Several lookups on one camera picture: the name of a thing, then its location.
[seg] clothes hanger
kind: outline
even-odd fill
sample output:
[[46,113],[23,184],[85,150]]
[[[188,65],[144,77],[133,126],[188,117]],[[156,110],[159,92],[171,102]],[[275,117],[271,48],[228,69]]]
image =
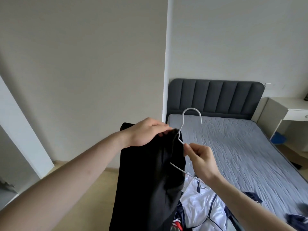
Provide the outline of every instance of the clothes hanger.
[[[180,131],[181,131],[183,125],[184,125],[184,113],[185,113],[187,110],[189,110],[189,109],[193,109],[193,110],[197,111],[197,113],[198,113],[199,116],[200,116],[200,121],[201,121],[201,124],[202,124],[202,116],[201,116],[201,113],[199,112],[198,109],[195,109],[195,108],[187,108],[187,109],[185,109],[185,110],[183,111],[183,113],[182,113],[183,123],[182,123],[182,125],[181,125],[181,128],[179,129],[179,132],[178,132],[179,137],[177,138],[182,144],[184,144],[184,143],[180,140],[180,135],[181,135]],[[200,180],[199,178],[194,177],[194,176],[191,175],[189,172],[185,172],[184,170],[182,170],[182,169],[180,169],[179,167],[175,166],[175,165],[174,165],[173,163],[171,163],[171,162],[170,162],[170,164],[171,164],[172,166],[174,166],[175,168],[177,168],[179,171],[182,171],[183,173],[187,174],[188,176],[190,176],[190,177],[196,179],[197,181],[199,181],[199,185],[201,185],[201,180]]]

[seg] bed frame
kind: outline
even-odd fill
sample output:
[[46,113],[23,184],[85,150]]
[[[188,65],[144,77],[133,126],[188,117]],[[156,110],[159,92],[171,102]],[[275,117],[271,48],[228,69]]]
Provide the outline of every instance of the bed frame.
[[169,84],[166,120],[191,107],[202,116],[251,120],[263,92],[260,82],[176,78]]

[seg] drawer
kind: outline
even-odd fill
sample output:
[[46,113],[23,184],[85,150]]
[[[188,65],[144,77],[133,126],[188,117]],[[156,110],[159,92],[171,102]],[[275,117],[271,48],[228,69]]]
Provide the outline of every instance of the drawer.
[[288,110],[283,120],[308,122],[308,111]]

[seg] wrinkled mattress surface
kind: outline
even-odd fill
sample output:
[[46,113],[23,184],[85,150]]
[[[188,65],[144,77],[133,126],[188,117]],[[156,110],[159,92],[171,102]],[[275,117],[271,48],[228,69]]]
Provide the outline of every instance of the wrinkled mattress surface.
[[[308,183],[250,120],[184,116],[184,143],[210,146],[221,174],[241,191],[256,192],[268,208],[285,220],[286,213],[303,214]],[[168,123],[180,128],[182,115],[170,114]],[[194,174],[186,156],[186,168]]]

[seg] left hand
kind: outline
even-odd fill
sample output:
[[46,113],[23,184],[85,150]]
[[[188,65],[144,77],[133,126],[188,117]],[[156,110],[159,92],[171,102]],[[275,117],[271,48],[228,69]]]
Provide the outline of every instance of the left hand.
[[155,135],[163,136],[163,133],[167,134],[172,129],[168,124],[152,118],[146,118],[122,131],[127,136],[127,144],[125,147],[143,146],[150,142]]

